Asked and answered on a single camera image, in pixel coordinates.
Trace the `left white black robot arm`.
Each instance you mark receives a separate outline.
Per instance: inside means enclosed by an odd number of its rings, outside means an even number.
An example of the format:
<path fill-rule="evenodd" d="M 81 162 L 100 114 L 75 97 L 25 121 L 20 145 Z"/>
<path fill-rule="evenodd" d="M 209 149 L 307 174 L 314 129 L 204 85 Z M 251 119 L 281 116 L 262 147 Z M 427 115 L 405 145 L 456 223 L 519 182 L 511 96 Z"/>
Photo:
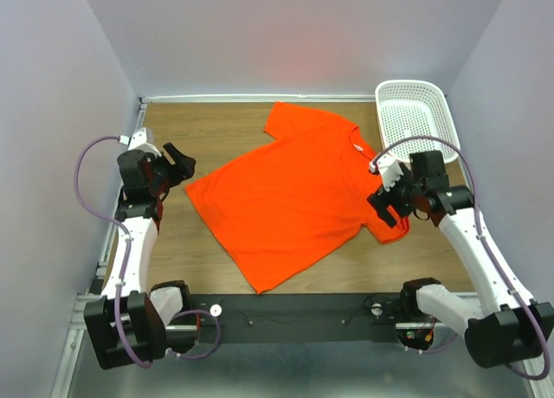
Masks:
<path fill-rule="evenodd" d="M 164 356 L 166 328 L 191 316 L 190 291 L 182 280 L 147 286 L 165 197 L 194 176 L 196 161 L 172 143 L 163 152 L 133 148 L 117 158 L 122 186 L 109 221 L 118 229 L 112 272 L 100 299 L 86 305 L 84 320 L 102 369 L 129 364 L 148 368 Z"/>

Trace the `orange t shirt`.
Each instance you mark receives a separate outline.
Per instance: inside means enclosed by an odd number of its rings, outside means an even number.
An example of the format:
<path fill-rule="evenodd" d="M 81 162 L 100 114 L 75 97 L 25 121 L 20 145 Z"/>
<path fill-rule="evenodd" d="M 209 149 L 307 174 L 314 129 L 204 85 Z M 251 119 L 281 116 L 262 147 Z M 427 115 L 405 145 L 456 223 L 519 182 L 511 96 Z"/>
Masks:
<path fill-rule="evenodd" d="M 335 113 L 274 104 L 272 138 L 189 184 L 185 191 L 209 231 L 257 293 L 274 289 L 367 229 L 382 243 L 410 225 L 382 221 L 369 204 L 381 186 L 374 150 L 360 128 Z"/>

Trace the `white perforated plastic basket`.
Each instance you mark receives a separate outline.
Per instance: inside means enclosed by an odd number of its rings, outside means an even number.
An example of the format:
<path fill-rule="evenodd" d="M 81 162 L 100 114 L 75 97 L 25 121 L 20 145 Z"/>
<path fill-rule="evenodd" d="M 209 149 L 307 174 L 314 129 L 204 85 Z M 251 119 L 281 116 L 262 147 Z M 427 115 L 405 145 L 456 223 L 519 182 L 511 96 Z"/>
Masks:
<path fill-rule="evenodd" d="M 423 80 L 386 80 L 376 87 L 375 102 L 382 146 L 414 136 L 440 139 L 412 139 L 396 146 L 390 152 L 392 157 L 407 164 L 412 153 L 437 150 L 446 164 L 456 161 L 458 153 L 444 143 L 459 147 L 460 142 L 445 95 L 438 86 Z"/>

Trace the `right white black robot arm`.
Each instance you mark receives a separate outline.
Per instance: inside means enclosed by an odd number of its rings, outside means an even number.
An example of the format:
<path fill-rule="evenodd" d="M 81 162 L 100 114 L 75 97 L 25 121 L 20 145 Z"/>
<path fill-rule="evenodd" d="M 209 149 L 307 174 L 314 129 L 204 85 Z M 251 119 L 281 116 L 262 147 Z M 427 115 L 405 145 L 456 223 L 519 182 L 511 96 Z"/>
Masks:
<path fill-rule="evenodd" d="M 481 368 L 546 356 L 553 307 L 521 284 L 486 230 L 472 191 L 453 186 L 440 151 L 413 153 L 407 164 L 384 153 L 370 162 L 382 184 L 368 202 L 389 227 L 424 213 L 447 238 L 467 270 L 479 303 L 473 305 L 433 278 L 403 285 L 400 315 L 410 321 L 430 315 L 463 338 Z"/>

